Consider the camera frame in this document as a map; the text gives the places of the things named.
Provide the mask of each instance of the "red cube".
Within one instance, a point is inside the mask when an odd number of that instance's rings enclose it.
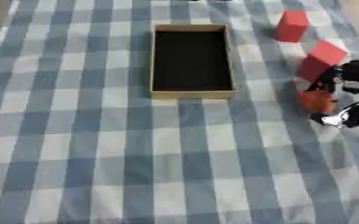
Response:
[[[329,67],[338,65],[347,53],[325,40],[307,55],[299,68],[298,75],[307,81],[314,82]]]
[[[278,24],[277,40],[298,42],[305,33],[309,21],[302,10],[286,10]]]

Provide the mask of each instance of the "table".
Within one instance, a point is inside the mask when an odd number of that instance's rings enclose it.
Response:
[[[300,43],[273,39],[305,10]],[[229,24],[230,100],[152,100],[153,24]],[[359,59],[336,0],[13,1],[0,32],[0,223],[359,223],[359,128],[310,122],[300,61]]]

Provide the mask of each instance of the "robotic arm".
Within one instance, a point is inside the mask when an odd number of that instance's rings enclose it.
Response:
[[[342,84],[342,91],[344,92],[359,94],[359,60],[352,60],[342,66],[329,68],[312,83],[306,92],[323,91],[329,93],[327,102],[330,102],[337,84]],[[316,111],[310,115],[310,118],[322,125],[354,128],[359,126],[359,101],[347,106],[337,115],[330,115],[325,111]]]

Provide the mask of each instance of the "cardboard box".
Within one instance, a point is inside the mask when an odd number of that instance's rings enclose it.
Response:
[[[155,25],[150,92],[153,98],[233,97],[227,26]]]

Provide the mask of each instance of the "blue and white checkered cloth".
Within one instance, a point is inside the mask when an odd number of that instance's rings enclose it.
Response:
[[[305,10],[300,43],[273,39]],[[229,24],[240,91],[152,100],[153,24]],[[310,122],[296,68],[336,0],[22,0],[0,33],[0,223],[359,224],[359,128]]]

